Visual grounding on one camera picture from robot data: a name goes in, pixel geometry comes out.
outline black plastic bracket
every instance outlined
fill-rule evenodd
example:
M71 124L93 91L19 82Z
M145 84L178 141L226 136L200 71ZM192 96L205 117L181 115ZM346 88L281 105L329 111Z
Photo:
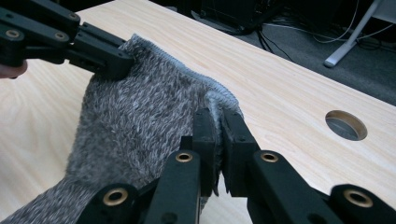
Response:
M225 146L222 173L227 191L233 197L247 197L248 161L259 146L238 113L224 110L222 121Z

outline desk grommet hole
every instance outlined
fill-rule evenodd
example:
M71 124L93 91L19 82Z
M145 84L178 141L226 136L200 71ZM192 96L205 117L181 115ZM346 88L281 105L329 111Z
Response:
M368 131L364 123L352 114L342 110L333 110L325 117L329 128L337 135L351 141L361 141Z

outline gray knit fabric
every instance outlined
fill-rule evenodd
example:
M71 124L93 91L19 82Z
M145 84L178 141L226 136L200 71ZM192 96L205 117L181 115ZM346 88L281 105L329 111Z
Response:
M241 113L237 100L218 82L147 40L134 35L121 48L136 63L120 81L93 76L64 179L2 223L75 223L104 186L127 183L140 189L159 177L180 137L191 135L197 109L209 108L219 137L221 109Z

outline screw hole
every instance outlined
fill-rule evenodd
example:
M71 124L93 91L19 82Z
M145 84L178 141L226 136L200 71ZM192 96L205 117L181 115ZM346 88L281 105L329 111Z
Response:
M179 153L176 155L176 160L180 162L189 162L192 160L192 155L190 153Z
M103 203L107 206L119 205L128 198L128 191L123 188L111 189L103 198Z
M263 161L268 161L268 162L277 162L279 158L277 155L274 155L272 153L264 152L262 153L262 160Z
M8 37L11 37L11 38L17 38L17 37L20 36L20 32L18 32L18 31L16 31L16 30L7 30L7 31L6 31L6 35L7 35Z
M55 38L57 38L59 40L63 40L63 39L66 38L66 35L58 32L58 33L55 34Z
M76 14L74 14L74 13L70 13L70 14L69 14L69 18L75 20L75 19L78 18L78 15L76 15Z
M354 190L354 189L346 189L344 191L344 197L350 202L359 207L369 208L373 206L373 200L363 192Z

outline light wood tabletop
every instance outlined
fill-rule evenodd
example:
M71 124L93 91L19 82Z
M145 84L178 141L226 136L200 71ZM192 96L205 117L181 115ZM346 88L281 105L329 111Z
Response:
M147 0L114 1L78 15L124 39L140 35L222 83L261 148L281 153L313 188L329 193L350 183L396 207L395 106ZM0 80L0 220L64 176L92 76L69 64L28 63L23 76ZM325 118L338 110L358 118L367 136L351 141L334 133ZM246 200L220 186L201 223L251 222Z

